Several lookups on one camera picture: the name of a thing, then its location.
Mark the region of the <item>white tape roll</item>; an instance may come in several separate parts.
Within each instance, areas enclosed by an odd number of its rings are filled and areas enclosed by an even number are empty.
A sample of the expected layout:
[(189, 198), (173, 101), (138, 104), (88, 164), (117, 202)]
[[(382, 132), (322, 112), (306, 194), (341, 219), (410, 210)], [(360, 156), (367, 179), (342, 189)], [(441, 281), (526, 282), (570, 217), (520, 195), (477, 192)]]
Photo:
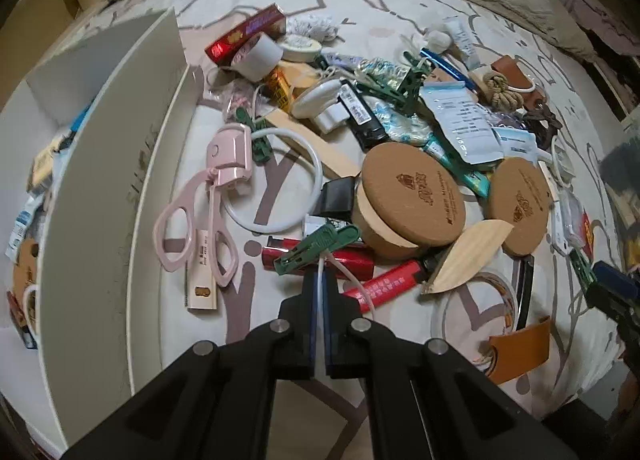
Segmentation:
[(235, 53), (231, 69), (250, 82), (258, 82), (277, 67), (282, 57), (282, 48), (268, 34), (260, 32)]

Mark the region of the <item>round cork coaster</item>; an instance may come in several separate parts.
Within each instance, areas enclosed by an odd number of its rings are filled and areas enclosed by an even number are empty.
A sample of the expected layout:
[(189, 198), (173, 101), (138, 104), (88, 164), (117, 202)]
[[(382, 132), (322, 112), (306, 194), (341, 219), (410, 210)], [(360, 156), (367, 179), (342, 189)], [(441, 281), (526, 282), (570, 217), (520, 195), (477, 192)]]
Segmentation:
[(426, 152), (384, 142), (362, 162), (361, 185), (374, 212), (418, 246), (446, 246), (462, 233), (465, 205), (450, 173)]
[(513, 228), (502, 244), (512, 258), (533, 254), (547, 233), (551, 192), (540, 168), (523, 158), (504, 159), (491, 176), (486, 214)]

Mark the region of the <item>leaf shaped wooden piece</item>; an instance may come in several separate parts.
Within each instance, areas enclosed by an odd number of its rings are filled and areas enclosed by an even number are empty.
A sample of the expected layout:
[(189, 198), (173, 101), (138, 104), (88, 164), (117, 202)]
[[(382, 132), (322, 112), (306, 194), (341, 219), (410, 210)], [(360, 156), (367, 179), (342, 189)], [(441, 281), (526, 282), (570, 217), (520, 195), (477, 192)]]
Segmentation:
[(512, 232), (504, 220), (482, 220), (466, 228), (440, 260), (421, 294), (439, 294), (462, 286), (487, 263)]

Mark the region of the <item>white sachet with text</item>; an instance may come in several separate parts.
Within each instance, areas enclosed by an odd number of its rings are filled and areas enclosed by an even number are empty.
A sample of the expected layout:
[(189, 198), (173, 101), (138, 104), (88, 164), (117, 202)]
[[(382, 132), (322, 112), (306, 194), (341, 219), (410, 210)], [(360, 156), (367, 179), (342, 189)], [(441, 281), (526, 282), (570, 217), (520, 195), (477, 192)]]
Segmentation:
[(426, 83), (420, 97), (464, 162), (476, 165), (503, 158), (485, 110), (474, 102), (463, 82)]

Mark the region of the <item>green clothes peg with cord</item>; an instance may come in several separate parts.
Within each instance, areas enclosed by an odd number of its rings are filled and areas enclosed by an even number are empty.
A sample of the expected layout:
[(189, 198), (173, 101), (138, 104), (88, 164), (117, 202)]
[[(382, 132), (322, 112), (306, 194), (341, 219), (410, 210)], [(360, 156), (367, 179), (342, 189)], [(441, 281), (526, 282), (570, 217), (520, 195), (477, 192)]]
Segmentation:
[(329, 263), (355, 287), (366, 309), (375, 315), (369, 295), (364, 292), (362, 284), (373, 278), (373, 258), (366, 255), (361, 257), (363, 249), (355, 248), (360, 239), (360, 230), (353, 224), (335, 227), (326, 223), (318, 227), (295, 246), (287, 248), (285, 252), (276, 256), (272, 262), (272, 269), (279, 275), (291, 275), (299, 269), (319, 264), (320, 261)]

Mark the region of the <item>black tube with label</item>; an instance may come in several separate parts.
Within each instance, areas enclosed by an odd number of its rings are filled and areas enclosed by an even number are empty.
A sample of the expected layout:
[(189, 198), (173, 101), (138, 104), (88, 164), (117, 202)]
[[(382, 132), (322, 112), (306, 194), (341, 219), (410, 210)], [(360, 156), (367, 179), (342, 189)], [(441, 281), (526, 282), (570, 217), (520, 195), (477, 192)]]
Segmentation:
[(341, 80), (337, 98), (348, 113), (347, 125), (363, 152), (368, 152), (373, 147), (390, 140), (383, 124), (352, 82)]

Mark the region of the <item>black binder clip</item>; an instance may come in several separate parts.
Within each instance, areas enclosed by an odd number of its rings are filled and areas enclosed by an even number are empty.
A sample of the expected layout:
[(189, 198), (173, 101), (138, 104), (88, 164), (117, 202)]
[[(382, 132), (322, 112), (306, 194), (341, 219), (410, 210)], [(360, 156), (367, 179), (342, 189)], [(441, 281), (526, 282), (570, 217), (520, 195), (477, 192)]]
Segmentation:
[(356, 186), (355, 176), (329, 180), (322, 186), (312, 214), (336, 220), (349, 220), (355, 203)]

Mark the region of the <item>pink eyelash curler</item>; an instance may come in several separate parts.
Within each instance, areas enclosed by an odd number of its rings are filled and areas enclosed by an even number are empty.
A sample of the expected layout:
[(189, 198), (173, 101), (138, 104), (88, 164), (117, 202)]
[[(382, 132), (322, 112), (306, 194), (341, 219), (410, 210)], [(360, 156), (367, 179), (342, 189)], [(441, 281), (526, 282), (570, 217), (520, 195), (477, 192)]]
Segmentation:
[[(190, 260), (196, 249), (195, 195), (204, 187), (208, 194), (207, 259), (210, 273), (221, 287), (227, 287), (239, 265), (239, 252), (222, 217), (222, 196), (246, 185), (253, 175), (252, 132), (242, 123), (220, 128), (206, 148), (206, 167), (194, 174), (170, 202), (153, 227), (153, 243), (163, 269), (174, 272)], [(164, 233), (175, 212), (186, 216), (186, 238), (178, 258), (164, 250)]]

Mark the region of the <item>red tube with text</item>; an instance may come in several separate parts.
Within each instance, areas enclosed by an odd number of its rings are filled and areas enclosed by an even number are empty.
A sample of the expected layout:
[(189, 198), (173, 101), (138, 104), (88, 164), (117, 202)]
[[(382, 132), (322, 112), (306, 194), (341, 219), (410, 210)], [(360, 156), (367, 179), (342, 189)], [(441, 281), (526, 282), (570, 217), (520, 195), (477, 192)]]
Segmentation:
[(410, 260), (364, 282), (362, 288), (369, 295), (372, 306), (377, 308), (420, 286), (425, 278), (423, 265), (418, 260)]

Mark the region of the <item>brown leather tag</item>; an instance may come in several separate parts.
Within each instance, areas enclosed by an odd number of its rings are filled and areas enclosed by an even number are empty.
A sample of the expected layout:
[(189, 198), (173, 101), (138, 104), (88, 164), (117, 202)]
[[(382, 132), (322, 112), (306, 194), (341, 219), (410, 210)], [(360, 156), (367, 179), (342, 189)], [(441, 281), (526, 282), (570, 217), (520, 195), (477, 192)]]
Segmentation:
[(550, 332), (551, 318), (545, 316), (524, 329), (492, 336), (488, 341), (492, 359), (486, 376), (495, 384), (503, 384), (544, 364), (549, 358)]

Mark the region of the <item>dark red rectangular box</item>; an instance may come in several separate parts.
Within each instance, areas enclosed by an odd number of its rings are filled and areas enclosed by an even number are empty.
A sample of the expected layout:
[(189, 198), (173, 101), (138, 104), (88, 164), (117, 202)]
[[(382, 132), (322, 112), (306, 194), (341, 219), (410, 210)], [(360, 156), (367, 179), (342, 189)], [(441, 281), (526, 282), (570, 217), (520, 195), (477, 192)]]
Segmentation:
[(205, 55), (217, 66), (228, 66), (235, 54), (254, 35), (265, 33), (277, 38), (286, 30), (286, 17), (280, 7), (271, 4), (258, 10), (231, 30), (221, 35), (218, 40), (210, 43), (205, 49)]

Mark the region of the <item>wooden headboard shelf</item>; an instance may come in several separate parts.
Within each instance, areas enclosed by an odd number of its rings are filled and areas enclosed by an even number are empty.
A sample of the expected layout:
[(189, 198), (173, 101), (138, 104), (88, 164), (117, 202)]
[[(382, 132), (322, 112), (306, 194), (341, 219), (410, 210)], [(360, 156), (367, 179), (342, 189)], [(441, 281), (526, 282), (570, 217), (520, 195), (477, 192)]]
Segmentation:
[(18, 0), (1, 27), (1, 101), (55, 45), (106, 5), (104, 0)]

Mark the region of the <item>white cardboard box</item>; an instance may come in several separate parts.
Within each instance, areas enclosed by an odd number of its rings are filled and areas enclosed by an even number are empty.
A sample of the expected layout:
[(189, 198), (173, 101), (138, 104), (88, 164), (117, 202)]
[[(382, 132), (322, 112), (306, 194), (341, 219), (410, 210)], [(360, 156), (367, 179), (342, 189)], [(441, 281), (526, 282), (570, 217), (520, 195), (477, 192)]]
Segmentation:
[(32, 69), (1, 113), (1, 231), (36, 154), (73, 122), (39, 246), (34, 350), (1, 333), (1, 391), (62, 452), (130, 395), (126, 296), (134, 221), (163, 120), (186, 79), (176, 14), (103, 29)]

